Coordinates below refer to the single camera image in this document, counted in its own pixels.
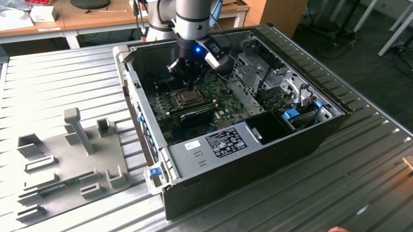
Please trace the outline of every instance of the label sticker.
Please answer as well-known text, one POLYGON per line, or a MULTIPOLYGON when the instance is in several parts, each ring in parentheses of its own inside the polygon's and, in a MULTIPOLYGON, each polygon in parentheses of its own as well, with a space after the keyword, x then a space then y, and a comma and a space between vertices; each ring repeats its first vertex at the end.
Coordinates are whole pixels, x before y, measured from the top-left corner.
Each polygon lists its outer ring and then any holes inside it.
POLYGON ((194 148, 196 148, 196 147, 199 147, 199 146, 200 146, 200 143, 199 143, 198 140, 195 140, 195 141, 187 143, 187 144, 186 144, 187 151, 190 151, 191 149, 194 149, 194 148))
POLYGON ((247 147, 235 128, 230 128, 211 136, 207 136, 206 140, 211 146, 215 156, 219 158, 247 147))
POLYGON ((61 28, 44 28, 39 29, 37 31, 52 31, 52 30, 61 30, 61 28))

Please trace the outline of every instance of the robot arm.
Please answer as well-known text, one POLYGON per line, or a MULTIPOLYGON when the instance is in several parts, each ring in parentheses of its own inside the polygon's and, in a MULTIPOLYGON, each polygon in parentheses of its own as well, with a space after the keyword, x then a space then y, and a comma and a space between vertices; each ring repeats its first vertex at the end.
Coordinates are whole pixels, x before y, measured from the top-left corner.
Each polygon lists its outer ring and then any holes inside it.
POLYGON ((194 82, 202 78, 208 67, 218 69, 228 58, 219 44, 207 34, 211 0, 162 0, 160 2, 148 0, 151 30, 155 31, 154 29, 159 28, 167 30, 168 27, 160 20, 172 20, 172 2, 175 2, 174 32, 179 52, 176 61, 168 66, 168 71, 191 90, 194 82))

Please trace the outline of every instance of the white box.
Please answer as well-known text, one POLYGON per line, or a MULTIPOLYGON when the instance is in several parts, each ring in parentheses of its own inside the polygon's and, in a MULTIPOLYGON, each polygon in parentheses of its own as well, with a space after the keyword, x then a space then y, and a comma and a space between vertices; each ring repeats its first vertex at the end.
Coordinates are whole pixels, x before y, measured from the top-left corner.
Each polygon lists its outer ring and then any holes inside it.
POLYGON ((33 6, 31 18, 33 22, 55 22, 57 12, 53 6, 33 6))

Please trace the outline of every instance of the blue latch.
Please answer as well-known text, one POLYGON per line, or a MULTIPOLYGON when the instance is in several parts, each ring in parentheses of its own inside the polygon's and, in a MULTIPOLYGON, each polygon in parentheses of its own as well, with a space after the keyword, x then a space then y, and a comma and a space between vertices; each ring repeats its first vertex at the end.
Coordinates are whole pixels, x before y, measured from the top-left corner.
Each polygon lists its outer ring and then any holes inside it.
POLYGON ((321 102, 321 101, 315 101, 315 106, 317 106, 318 108, 321 108, 321 107, 322 107, 322 102, 321 102))
POLYGON ((150 169, 150 178, 154 179, 154 177, 162 175, 162 170, 160 168, 151 168, 150 169))
POLYGON ((297 117, 298 115, 299 115, 299 112, 297 111, 297 109, 289 109, 283 113, 286 120, 290 120, 291 118, 297 117))

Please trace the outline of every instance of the desk leg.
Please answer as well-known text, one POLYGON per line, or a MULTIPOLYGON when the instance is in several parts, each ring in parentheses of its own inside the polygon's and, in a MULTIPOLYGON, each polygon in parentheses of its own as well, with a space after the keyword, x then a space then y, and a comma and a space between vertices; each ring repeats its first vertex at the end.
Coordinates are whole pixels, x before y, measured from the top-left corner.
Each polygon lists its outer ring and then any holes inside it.
POLYGON ((77 41, 77 31, 75 31, 75 30, 64 31, 63 36, 65 37, 65 41, 67 41, 71 49, 80 48, 80 44, 79 44, 79 41, 77 41))
POLYGON ((370 16, 370 13, 374 9, 375 3, 377 3, 377 0, 373 0, 366 11, 365 11, 365 13, 362 14, 362 17, 361 17, 355 27, 354 27, 354 32, 358 32, 359 28, 362 27, 363 23, 366 22, 367 17, 370 16))
POLYGON ((410 12, 413 7, 413 2, 409 4, 407 8, 405 9, 405 11, 402 12, 401 16, 398 17, 395 23, 393 24, 390 31, 394 31, 395 28, 398 27, 398 24, 401 23, 402 19, 406 17, 407 13, 410 12))
POLYGON ((391 38, 389 39, 386 45, 382 47, 378 55, 382 56, 386 51, 389 50, 390 46, 394 44, 394 41, 397 40, 399 34, 402 33, 402 31, 406 29, 406 27, 409 26, 410 22, 413 21, 413 12, 410 13, 406 21, 402 23, 402 25, 399 26, 398 30, 395 31, 394 35, 391 36, 391 38))
POLYGON ((337 8, 335 8, 335 10, 334 10, 334 12, 333 12, 333 15, 331 15, 331 17, 330 17, 330 22, 334 22, 334 21, 335 21, 337 16, 338 16, 338 14, 339 14, 339 11, 341 11, 342 6, 343 6, 345 3, 346 3, 346 0, 339 0, 339 3, 338 3, 338 5, 337 5, 337 8))
POLYGON ((239 11, 234 22, 234 28, 239 28, 244 25, 244 16, 246 11, 239 11))
POLYGON ((318 21, 319 21, 319 18, 321 18, 321 16, 322 16, 322 13, 323 13, 323 11, 325 11, 325 8, 326 8, 326 6, 327 6, 327 3, 329 3, 329 0, 322 0, 321 7, 319 7, 319 12, 318 12, 318 14, 317 14, 317 18, 315 18, 315 20, 314 20, 314 24, 317 24, 318 21))

